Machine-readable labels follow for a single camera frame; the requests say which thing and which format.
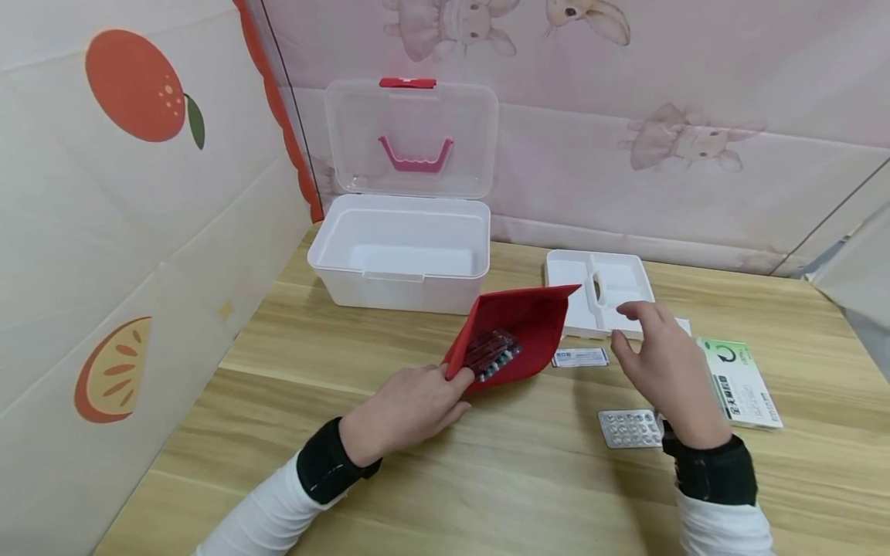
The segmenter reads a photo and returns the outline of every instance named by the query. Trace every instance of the black wrist support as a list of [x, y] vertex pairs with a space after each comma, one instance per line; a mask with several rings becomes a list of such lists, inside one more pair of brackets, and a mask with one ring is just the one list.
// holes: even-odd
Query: black wrist support
[[721, 447], [697, 450], [684, 446], [665, 421], [662, 446], [674, 458], [676, 485], [686, 496], [730, 506], [757, 503], [754, 462], [739, 437], [733, 435]]
[[325, 423], [296, 458], [296, 474], [303, 490], [322, 505], [346, 492], [357, 480], [373, 477], [383, 461], [379, 459], [368, 467], [357, 467], [346, 455], [340, 439], [340, 419]]

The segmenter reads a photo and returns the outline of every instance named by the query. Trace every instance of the pink wallpaper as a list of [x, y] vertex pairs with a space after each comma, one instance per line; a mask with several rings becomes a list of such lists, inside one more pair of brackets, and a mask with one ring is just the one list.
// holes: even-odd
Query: pink wallpaper
[[334, 79], [490, 86], [500, 239], [769, 272], [890, 156], [878, 1], [264, 5], [317, 161]]

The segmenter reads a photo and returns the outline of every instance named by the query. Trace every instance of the hand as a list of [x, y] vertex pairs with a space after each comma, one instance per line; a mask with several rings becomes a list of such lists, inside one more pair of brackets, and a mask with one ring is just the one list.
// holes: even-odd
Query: hand
[[344, 417], [340, 438], [349, 459], [368, 467], [391, 452], [434, 437], [463, 417], [470, 404], [460, 397], [476, 377], [463, 368], [448, 381], [446, 368], [403, 368]]
[[665, 416], [684, 445], [720, 447], [732, 429], [711, 390], [704, 353], [677, 324], [667, 307], [630, 302], [618, 312], [643, 326], [643, 347], [635, 353], [620, 332], [612, 333], [612, 351], [630, 382]]

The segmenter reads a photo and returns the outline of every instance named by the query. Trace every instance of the red pouch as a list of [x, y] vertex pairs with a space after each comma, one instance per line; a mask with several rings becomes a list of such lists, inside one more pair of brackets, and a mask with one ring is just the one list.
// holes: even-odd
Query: red pouch
[[442, 364], [451, 380], [464, 363], [466, 348], [478, 335], [503, 329], [515, 336], [522, 351], [485, 383], [473, 383], [467, 392], [513, 383], [540, 373], [550, 364], [569, 310], [569, 296], [581, 287], [555, 286], [509, 290], [480, 295]]

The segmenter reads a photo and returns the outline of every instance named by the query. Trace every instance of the pill blister pack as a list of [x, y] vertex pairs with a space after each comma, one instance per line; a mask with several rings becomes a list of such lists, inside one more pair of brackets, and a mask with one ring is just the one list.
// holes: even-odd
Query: pill blister pack
[[464, 367], [470, 367], [480, 383], [488, 381], [506, 367], [522, 348], [516, 338], [504, 330], [492, 330], [470, 342], [464, 355]]
[[651, 409], [601, 411], [600, 426], [612, 449], [660, 447], [663, 430]]

